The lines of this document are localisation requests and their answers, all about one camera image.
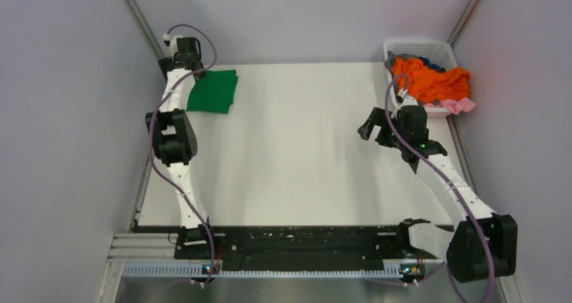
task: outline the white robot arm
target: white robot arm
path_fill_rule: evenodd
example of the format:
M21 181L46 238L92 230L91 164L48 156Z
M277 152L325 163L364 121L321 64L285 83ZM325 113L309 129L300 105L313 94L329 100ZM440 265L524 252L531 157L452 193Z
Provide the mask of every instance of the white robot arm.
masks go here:
M186 116L185 108L188 95L197 79L206 75L196 74L194 79L189 77L178 83L184 76L202 68L200 63L200 44L196 38L182 36L164 36L165 43L170 47L171 56L159 61L167 85L162 99L170 97L161 105L157 114L153 136L153 148L157 158L166 166L169 179L177 184L197 210L203 221L208 220L206 210L202 206L200 196L193 183L192 157L197 153L197 140L192 126ZM152 114L147 114L147 126L150 127ZM183 194L173 189L177 194L181 212L181 226L186 229L197 228L200 219L186 203Z
M484 249L475 227L467 218L453 189L466 202L486 236L494 261L495 275L512 275L516 265L517 224L510 215L498 215L485 204L455 171L446 150L437 141L429 140L426 127L427 113L417 101L406 93L399 95L401 105L391 114L391 121L399 135L424 158L437 167L450 180L439 175L427 162L419 160L390 129L385 110L375 107L366 123L358 129L368 140L372 128L380 126L376 138L381 146L398 148L401 158L409 163L413 172L433 191L447 215L453 230L444 229L422 219L406 219L399 225L398 241L402 249L423 250L447 261L449 269L460 282L487 278Z

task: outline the gray wall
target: gray wall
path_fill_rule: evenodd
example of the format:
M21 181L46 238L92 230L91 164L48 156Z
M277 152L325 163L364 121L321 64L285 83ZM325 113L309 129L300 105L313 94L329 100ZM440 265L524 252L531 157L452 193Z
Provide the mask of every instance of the gray wall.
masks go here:
M122 0L0 0L0 302L92 302L163 78Z
M460 115L480 194L519 224L534 302L569 302L572 0L482 0L455 47L476 110Z
M137 1L155 36L193 24L216 41L220 64L245 64L381 60L388 38L446 40L469 0Z

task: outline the green cloth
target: green cloth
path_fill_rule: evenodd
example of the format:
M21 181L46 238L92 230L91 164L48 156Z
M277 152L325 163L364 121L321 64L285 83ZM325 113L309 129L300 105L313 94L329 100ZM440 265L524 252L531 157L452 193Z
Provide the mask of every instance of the green cloth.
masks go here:
M187 101L187 111L228 114L234 102L238 83L236 70L214 72L208 70L206 77L195 83Z

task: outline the white basket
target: white basket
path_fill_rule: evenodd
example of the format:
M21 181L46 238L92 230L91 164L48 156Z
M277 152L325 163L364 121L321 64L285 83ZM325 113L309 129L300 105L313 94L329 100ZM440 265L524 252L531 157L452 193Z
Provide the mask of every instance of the white basket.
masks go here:
M457 61L453 55L451 46L442 41L433 40L391 40L383 44L383 53L387 60L387 53L392 51L396 55L402 53L410 53L418 57L429 59L432 63L439 65L445 70L451 70L457 67ZM393 77L391 77L391 70L387 71L387 83L389 84ZM397 108L397 101L395 100L395 91L392 88L390 91L391 102L394 108ZM446 117L451 112L444 107L429 107L425 108L428 117Z

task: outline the white table surface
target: white table surface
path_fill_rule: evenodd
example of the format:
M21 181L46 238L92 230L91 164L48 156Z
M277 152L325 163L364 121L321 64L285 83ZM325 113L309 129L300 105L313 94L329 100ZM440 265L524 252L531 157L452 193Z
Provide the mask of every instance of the white table surface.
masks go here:
M396 225L451 220L397 149L357 129L387 89L381 63L217 66L237 70L228 115L189 112L193 169L212 225ZM429 137L461 166L447 121ZM179 225L175 190L154 172L139 225Z

